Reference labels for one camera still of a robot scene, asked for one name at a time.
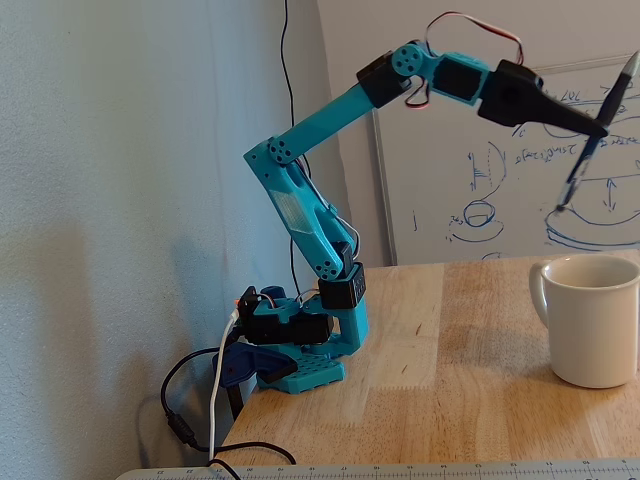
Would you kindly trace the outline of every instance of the teal robotic arm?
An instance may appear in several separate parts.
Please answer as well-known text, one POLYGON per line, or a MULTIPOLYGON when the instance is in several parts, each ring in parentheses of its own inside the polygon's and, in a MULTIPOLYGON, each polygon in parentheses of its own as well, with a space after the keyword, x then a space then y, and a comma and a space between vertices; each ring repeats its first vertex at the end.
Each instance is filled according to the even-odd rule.
POLYGON ((357 78, 323 109, 244 155, 319 278, 319 293, 305 302, 287 298, 281 287, 260 293, 250 287, 240 299, 238 334, 297 363, 297 371, 282 378, 259 379, 263 387, 299 393, 344 379, 336 358, 358 350, 368 332, 364 269, 355 262, 359 239, 315 188, 298 160, 302 154, 405 94, 415 78, 431 92, 469 106, 481 101, 478 115, 501 125, 534 121, 590 136, 607 134, 598 121, 546 95, 533 71, 507 60, 491 71, 478 59, 436 55, 414 41, 374 60, 357 78))

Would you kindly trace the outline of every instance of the ruler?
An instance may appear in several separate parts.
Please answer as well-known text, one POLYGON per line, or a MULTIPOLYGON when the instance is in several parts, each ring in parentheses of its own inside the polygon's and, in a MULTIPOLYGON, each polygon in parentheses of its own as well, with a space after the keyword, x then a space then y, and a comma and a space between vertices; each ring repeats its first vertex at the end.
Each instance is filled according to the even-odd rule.
MULTIPOLYGON (((234 467, 243 480, 636 480, 640 459, 441 465, 234 467)), ((222 468, 133 470, 118 480, 233 480, 222 468)))

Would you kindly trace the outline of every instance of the marker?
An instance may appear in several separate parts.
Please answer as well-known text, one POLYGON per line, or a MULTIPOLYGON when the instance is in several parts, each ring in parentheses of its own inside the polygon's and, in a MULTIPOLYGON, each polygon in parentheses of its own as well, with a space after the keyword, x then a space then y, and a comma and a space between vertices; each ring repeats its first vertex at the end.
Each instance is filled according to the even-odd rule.
MULTIPOLYGON (((609 92, 609 95, 604 99, 602 103, 602 107, 600 107, 600 111, 598 112, 598 116, 596 120, 600 121, 600 123, 608 127, 611 125, 611 121, 615 117, 618 109, 620 108, 620 104, 624 98, 624 94, 629 86, 629 82, 638 72, 638 66, 640 65, 640 52, 636 52, 629 59, 629 61, 625 64, 622 72, 618 76, 615 85, 609 92)), ((556 211, 561 212, 564 210, 564 207, 571 201, 573 194, 578 189, 584 174, 587 171, 587 166, 589 165, 589 161, 593 158, 593 155, 598 148, 598 144, 600 143, 599 137, 589 137, 587 143, 585 144, 580 156, 578 157, 578 161, 575 166, 571 170, 569 174, 569 178, 564 184, 562 188, 562 192, 560 192, 560 197, 558 198, 558 205, 556 206, 556 211)))

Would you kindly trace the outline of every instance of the wooden table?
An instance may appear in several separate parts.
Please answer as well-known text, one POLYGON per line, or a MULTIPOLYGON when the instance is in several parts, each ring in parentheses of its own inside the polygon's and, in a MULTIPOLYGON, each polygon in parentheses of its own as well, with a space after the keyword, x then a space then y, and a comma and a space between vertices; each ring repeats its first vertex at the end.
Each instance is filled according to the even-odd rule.
MULTIPOLYGON (((346 380, 256 391, 226 442, 268 441, 318 465, 640 456, 639 382, 588 390, 552 373, 529 299, 535 260, 367 270, 371 331, 344 359, 346 380)), ((257 449, 220 458, 282 463, 257 449)))

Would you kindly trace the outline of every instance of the black cable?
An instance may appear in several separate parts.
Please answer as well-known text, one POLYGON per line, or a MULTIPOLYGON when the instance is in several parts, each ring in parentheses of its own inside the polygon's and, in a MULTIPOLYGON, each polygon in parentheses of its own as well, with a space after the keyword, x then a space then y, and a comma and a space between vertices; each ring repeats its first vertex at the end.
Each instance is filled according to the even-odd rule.
MULTIPOLYGON (((287 63, 284 59, 284 37, 287 34, 287 27, 289 26, 289 1, 284 0, 284 26, 282 27, 282 36, 280 37, 280 61, 282 62, 282 71, 284 72, 284 78, 287 81, 287 90, 289 91, 289 110, 291 113, 291 126, 296 123, 296 116, 293 108, 293 89, 291 88, 291 80, 289 79, 289 71, 287 70, 287 63)), ((311 178, 311 167, 309 166, 309 160, 305 154, 302 154, 304 163, 307 167, 307 173, 311 178)), ((293 284, 296 286, 296 292, 300 295, 300 286, 298 285, 298 278, 296 277, 296 267, 293 259, 293 238, 289 239, 289 263, 291 265, 291 276, 293 277, 293 284)))
MULTIPOLYGON (((189 360, 192 360, 192 359, 194 359, 196 357, 199 357, 200 355, 206 355, 207 353, 217 353, 219 350, 220 349, 218 347, 203 348, 202 350, 197 350, 197 351, 192 352, 189 355, 183 357, 169 371, 169 373, 165 377, 164 381, 162 382, 162 387, 160 388, 160 402, 162 403, 162 408, 164 409, 165 415, 167 416, 167 421, 169 423, 169 426, 173 430, 173 432, 182 441, 182 443, 186 443, 191 448, 193 448, 195 450, 198 450, 199 452, 205 452, 205 453, 209 452, 209 447, 204 447, 202 445, 199 445, 198 442, 195 439, 195 433, 193 432, 193 430, 191 430, 191 427, 189 427, 187 422, 182 418, 182 416, 179 413, 175 413, 173 410, 171 410, 171 408, 169 408, 169 405, 167 404, 167 387, 169 385, 169 382, 173 378, 173 376, 189 360)), ((242 448, 253 448, 253 447, 267 448, 269 450, 273 450, 274 452, 279 453, 280 455, 284 456, 287 460, 289 460, 291 465, 295 465, 296 464, 296 459, 294 458, 294 456, 291 453, 289 453, 287 450, 285 450, 282 447, 279 447, 277 445, 274 445, 274 444, 268 443, 268 442, 241 442, 241 443, 234 443, 234 444, 231 444, 231 445, 225 445, 223 447, 215 448, 214 449, 214 454, 217 455, 218 453, 222 453, 222 452, 230 452, 232 450, 240 450, 242 448)), ((221 463, 221 465, 224 468, 226 468, 229 471, 229 473, 231 473, 232 475, 235 473, 235 472, 232 473, 232 470, 230 470, 231 467, 229 467, 228 465, 222 464, 222 463, 221 463)))
POLYGON ((204 348, 202 350, 196 350, 195 352, 191 352, 189 355, 187 355, 178 363, 176 363, 174 367, 169 371, 169 373, 164 379, 164 382, 162 382, 162 387, 160 387, 160 403, 162 403, 162 408, 164 409, 164 413, 167 416, 173 413, 173 410, 171 410, 169 408, 169 405, 167 404, 167 386, 169 385, 169 382, 171 381, 173 376, 178 372, 178 370, 180 370, 180 368, 185 363, 187 363, 192 358, 199 357, 200 355, 205 355, 207 353, 217 353, 219 350, 220 349, 218 347, 214 347, 214 348, 204 348))
POLYGON ((236 473, 236 471, 231 468, 231 466, 225 462, 224 460, 220 460, 218 458, 214 458, 213 460, 209 460, 207 462, 207 467, 210 467, 211 465, 213 465, 214 463, 217 463, 218 465, 220 465, 222 468, 224 468, 227 472, 229 472, 229 474, 235 479, 235 480, 242 480, 240 478, 240 475, 238 475, 236 473))
POLYGON ((291 465, 296 465, 296 459, 295 459, 295 457, 293 455, 291 455, 284 448, 279 447, 279 446, 274 445, 273 443, 269 443, 269 442, 234 443, 234 444, 231 444, 231 445, 225 445, 223 447, 218 447, 218 448, 215 449, 215 452, 216 452, 216 454, 218 454, 218 453, 222 453, 222 452, 229 452, 231 450, 239 450, 241 448, 252 448, 252 447, 268 448, 269 450, 273 450, 274 452, 278 452, 283 457, 286 457, 286 459, 289 460, 289 463, 291 463, 291 465))
POLYGON ((296 292, 300 295, 300 286, 298 285, 298 278, 296 277, 296 267, 293 264, 293 237, 289 239, 289 263, 291 264, 293 284, 296 286, 296 292))

